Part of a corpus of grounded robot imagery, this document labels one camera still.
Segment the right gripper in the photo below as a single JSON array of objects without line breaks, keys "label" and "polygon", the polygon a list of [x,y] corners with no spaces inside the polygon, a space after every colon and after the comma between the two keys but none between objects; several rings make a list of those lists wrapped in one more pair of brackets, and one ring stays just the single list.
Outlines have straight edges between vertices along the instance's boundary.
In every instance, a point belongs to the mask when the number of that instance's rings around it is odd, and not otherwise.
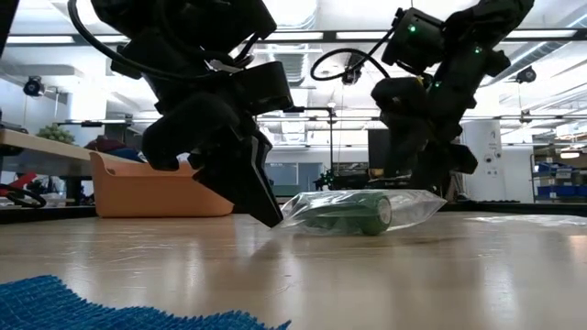
[{"label": "right gripper", "polygon": [[473,174],[478,161],[461,144],[442,140],[426,120],[414,116],[380,114],[389,130],[389,154],[383,167],[394,189],[425,190],[446,194],[450,172]]}]

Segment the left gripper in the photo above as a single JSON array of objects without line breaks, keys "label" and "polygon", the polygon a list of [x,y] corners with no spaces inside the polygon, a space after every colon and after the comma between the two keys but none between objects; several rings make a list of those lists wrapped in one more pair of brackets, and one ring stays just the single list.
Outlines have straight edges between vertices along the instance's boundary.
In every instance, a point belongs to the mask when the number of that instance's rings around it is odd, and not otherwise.
[{"label": "left gripper", "polygon": [[294,105],[278,61],[242,71],[218,71],[201,82],[161,90],[161,118],[143,133],[142,152],[156,170],[176,171],[177,157],[193,153],[193,179],[269,228],[283,215],[264,166],[271,142],[254,117]]}]

